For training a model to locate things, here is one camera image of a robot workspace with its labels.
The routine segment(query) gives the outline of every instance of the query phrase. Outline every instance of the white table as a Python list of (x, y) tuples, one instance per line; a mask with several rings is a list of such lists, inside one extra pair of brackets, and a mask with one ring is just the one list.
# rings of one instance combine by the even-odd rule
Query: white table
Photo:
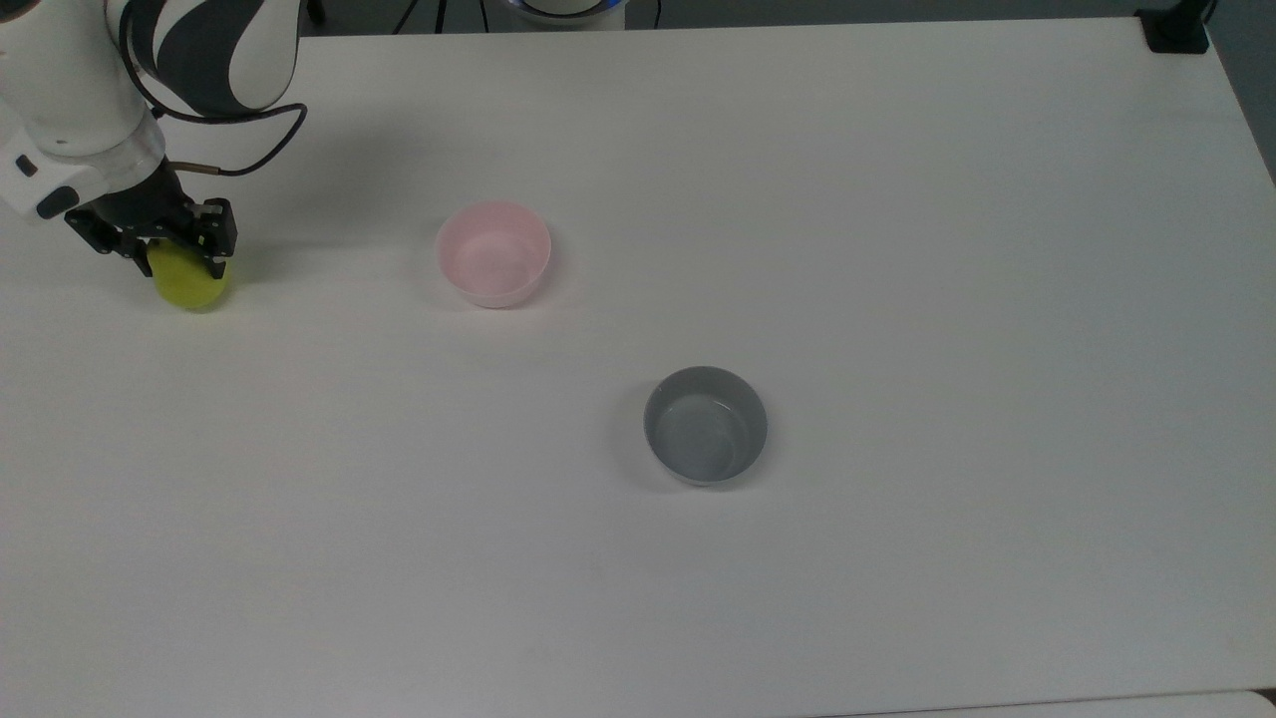
[[(188, 184), (240, 219), (217, 311), (0, 213), (5, 718), (1276, 685), (1276, 191), (1215, 55), (1133, 19), (311, 38), (290, 96), (274, 163)], [(227, 165), (282, 130), (167, 126)], [(433, 264), (486, 198), (555, 236), (517, 310)], [(701, 363), (772, 420), (730, 492), (639, 429)]]

